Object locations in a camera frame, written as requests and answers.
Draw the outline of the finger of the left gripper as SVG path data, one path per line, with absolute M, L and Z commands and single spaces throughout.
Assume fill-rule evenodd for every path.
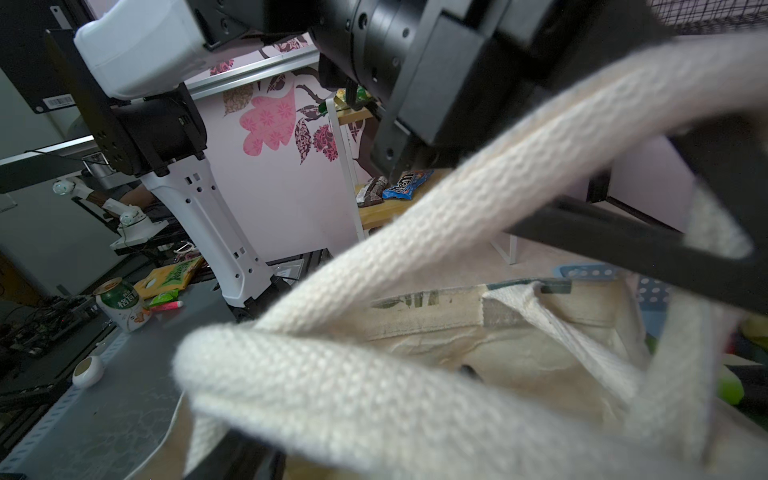
M 742 115 L 703 121 L 672 145 L 703 189 L 687 237 L 669 247 L 674 264 L 767 262 L 767 148 Z
M 680 233 L 570 197 L 556 198 L 505 231 L 766 314 L 767 217 L 743 202 L 726 208 L 753 241 L 752 253 L 745 257 L 688 247 Z

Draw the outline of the cream canvas grocery tote bag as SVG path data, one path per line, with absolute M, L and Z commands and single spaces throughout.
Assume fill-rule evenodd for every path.
M 743 310 L 685 290 L 649 352 L 639 314 L 540 281 L 377 295 L 445 266 L 434 194 L 325 265 L 258 320 L 199 328 L 173 359 L 170 428 L 136 479 L 246 478 L 271 444 L 381 479 L 763 479 L 767 435 L 716 396 Z

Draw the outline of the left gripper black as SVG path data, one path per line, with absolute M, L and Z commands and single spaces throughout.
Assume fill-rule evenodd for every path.
M 320 1 L 311 36 L 378 101 L 382 175 L 453 166 L 544 100 L 670 38 L 645 1 Z

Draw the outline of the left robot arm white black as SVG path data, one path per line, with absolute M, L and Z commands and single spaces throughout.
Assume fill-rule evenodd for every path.
M 424 239 L 503 227 L 755 313 L 767 310 L 767 33 L 679 41 L 643 1 L 121 1 L 49 30 L 53 65 L 101 152 L 182 223 L 244 307 L 269 285 L 207 183 L 204 121 L 186 79 L 229 56 L 308 34 L 326 88 L 380 103 L 373 145 L 389 177 L 439 164 L 488 173 L 434 194 Z M 670 134 L 724 208 L 742 253 L 569 200 L 573 179 Z

